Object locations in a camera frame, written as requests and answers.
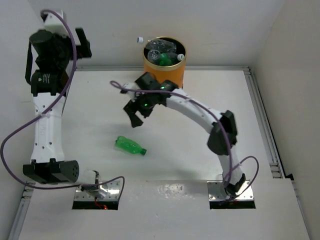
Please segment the clear bottle blue cap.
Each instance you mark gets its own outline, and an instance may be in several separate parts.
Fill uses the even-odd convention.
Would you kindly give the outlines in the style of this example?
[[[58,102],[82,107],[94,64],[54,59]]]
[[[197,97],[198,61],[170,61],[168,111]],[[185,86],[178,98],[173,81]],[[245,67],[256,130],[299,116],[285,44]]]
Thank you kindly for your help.
[[[156,49],[152,49],[148,52],[147,54],[147,60],[152,63],[157,65],[159,60],[161,58],[161,52],[159,50]]]

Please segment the small green bottle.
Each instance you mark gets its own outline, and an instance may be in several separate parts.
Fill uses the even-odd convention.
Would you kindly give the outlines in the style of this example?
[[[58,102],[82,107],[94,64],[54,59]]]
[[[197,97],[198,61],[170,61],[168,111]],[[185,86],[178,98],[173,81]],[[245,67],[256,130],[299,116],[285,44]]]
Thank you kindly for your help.
[[[159,55],[159,62],[158,65],[160,67],[169,67],[172,66],[172,60],[168,57],[168,55],[166,53],[161,53]]]

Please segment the clear bottle white cap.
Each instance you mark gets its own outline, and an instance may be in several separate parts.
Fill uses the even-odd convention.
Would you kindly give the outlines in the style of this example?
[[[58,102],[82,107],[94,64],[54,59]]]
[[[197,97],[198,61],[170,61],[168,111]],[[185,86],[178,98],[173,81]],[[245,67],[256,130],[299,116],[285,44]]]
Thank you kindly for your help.
[[[160,53],[176,53],[177,52],[177,45],[174,42],[161,39],[161,38],[153,38],[153,39],[146,39],[142,36],[137,38],[138,44],[144,44],[143,53],[148,53],[151,50],[157,50]]]

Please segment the clear bottle green label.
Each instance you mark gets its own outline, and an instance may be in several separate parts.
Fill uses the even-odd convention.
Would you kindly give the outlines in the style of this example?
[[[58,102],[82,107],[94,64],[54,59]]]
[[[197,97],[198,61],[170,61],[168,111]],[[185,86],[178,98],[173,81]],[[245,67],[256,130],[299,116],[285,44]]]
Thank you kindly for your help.
[[[171,60],[172,65],[180,63],[185,58],[185,55],[182,53],[168,52],[166,55]]]

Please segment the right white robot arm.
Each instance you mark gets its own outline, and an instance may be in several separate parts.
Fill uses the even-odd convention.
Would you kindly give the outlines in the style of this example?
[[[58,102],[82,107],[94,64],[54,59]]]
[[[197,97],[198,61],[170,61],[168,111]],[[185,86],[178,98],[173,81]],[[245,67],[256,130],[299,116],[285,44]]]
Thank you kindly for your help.
[[[209,134],[207,147],[218,156],[226,193],[232,197],[236,195],[246,176],[239,167],[236,153],[238,130],[235,115],[231,111],[220,112],[204,106],[174,82],[165,80],[160,83],[149,72],[134,82],[124,84],[120,92],[130,97],[123,109],[133,128],[143,124],[136,113],[147,118],[156,105],[175,110],[200,125]]]

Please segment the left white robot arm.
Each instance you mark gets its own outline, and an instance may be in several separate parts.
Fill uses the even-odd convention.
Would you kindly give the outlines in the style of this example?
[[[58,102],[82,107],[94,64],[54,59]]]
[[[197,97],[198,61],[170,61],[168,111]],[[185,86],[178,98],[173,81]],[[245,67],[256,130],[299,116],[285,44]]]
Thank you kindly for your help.
[[[35,136],[30,163],[23,174],[40,184],[74,184],[79,177],[76,160],[66,160],[62,145],[62,115],[68,96],[67,82],[75,71],[73,60],[91,58],[83,28],[75,30],[80,41],[40,29],[29,37],[25,79],[34,104]]]

